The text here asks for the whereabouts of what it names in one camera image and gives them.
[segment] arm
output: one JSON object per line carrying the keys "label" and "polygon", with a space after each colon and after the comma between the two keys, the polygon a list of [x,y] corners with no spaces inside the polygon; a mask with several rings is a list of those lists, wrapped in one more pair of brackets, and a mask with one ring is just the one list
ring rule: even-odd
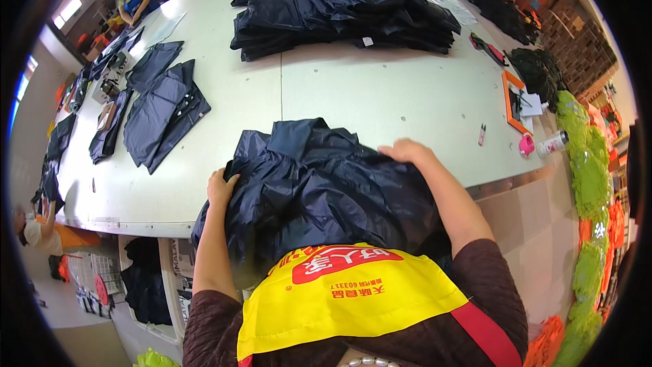
{"label": "arm", "polygon": [[130,26],[132,24],[134,24],[135,20],[132,19],[131,16],[129,14],[127,14],[127,12],[125,12],[125,6],[124,5],[119,5],[118,6],[118,12],[120,13],[120,17],[122,18],[122,20],[125,21],[126,24],[129,24]]}
{"label": "arm", "polygon": [[208,180],[209,208],[195,259],[192,295],[196,295],[200,291],[211,290],[224,293],[224,295],[240,301],[240,296],[235,290],[231,277],[229,254],[226,250],[224,235],[226,206],[231,199],[233,186],[239,178],[240,175],[235,175],[225,182],[224,169],[220,169],[213,172]]}
{"label": "arm", "polygon": [[47,216],[47,221],[45,224],[41,225],[41,238],[48,239],[50,235],[54,232],[54,216],[56,215],[56,203],[50,201],[50,212]]}
{"label": "arm", "polygon": [[394,147],[380,146],[378,151],[396,161],[414,163],[419,169],[428,183],[451,239],[453,258],[471,241],[494,241],[491,228],[480,208],[457,179],[439,162],[433,151],[410,139],[399,139],[394,143]]}
{"label": "arm", "polygon": [[135,11],[134,17],[133,17],[133,22],[138,20],[140,18],[140,15],[145,11],[145,8],[147,7],[147,4],[149,4],[150,0],[143,0],[143,2],[138,6],[138,10]]}

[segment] orange frame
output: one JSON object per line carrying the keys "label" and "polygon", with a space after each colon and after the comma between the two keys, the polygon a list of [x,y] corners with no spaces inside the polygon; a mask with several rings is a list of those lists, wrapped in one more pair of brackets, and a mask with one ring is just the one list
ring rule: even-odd
{"label": "orange frame", "polygon": [[516,128],[516,130],[521,134],[534,135],[532,132],[527,130],[527,128],[523,126],[521,122],[512,117],[512,105],[509,101],[509,83],[516,85],[520,90],[526,87],[526,85],[523,84],[520,79],[516,78],[511,72],[503,71],[503,88],[505,90],[505,109],[507,110],[507,123]]}

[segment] brown patterned sleeve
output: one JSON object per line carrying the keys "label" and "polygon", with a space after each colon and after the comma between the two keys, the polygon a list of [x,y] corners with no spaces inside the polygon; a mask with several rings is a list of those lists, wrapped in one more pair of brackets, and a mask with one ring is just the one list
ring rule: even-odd
{"label": "brown patterned sleeve", "polygon": [[183,340],[183,366],[236,365],[241,310],[237,300],[221,292],[200,291],[193,295]]}
{"label": "brown patterned sleeve", "polygon": [[466,244],[453,260],[453,280],[505,331],[525,360],[526,310],[498,245],[487,239]]}

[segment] white work table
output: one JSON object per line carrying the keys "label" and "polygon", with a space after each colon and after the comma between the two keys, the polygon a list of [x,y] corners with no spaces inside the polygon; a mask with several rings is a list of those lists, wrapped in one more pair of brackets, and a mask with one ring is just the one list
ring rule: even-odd
{"label": "white work table", "polygon": [[[212,111],[150,175],[135,166],[123,144],[128,109],[114,154],[93,165],[88,148],[102,105],[88,96],[61,159],[59,191],[66,205],[57,221],[94,231],[188,238],[209,176],[233,158],[242,131],[270,133],[277,120],[322,117],[330,127],[357,132],[372,148],[411,137],[431,147],[465,187],[546,165],[536,154],[524,159],[518,153],[521,134],[505,120],[502,69],[468,39],[473,31],[492,42],[481,24],[463,26],[448,55],[333,43],[241,62],[240,50],[229,44],[233,19],[243,8],[231,1],[170,0],[143,20],[134,60],[165,20],[187,12],[165,41],[185,41],[172,65],[196,59],[194,80]],[[478,145],[481,124],[487,127],[484,146]],[[535,119],[535,141],[544,137]]]}

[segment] red logo on apron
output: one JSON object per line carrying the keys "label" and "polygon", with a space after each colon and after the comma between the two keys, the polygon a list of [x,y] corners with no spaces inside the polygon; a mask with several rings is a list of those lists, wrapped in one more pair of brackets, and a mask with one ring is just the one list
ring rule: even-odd
{"label": "red logo on apron", "polygon": [[376,261],[403,261],[403,258],[382,248],[355,245],[334,245],[317,250],[292,268],[292,283],[312,282],[322,275],[333,274],[356,265]]}

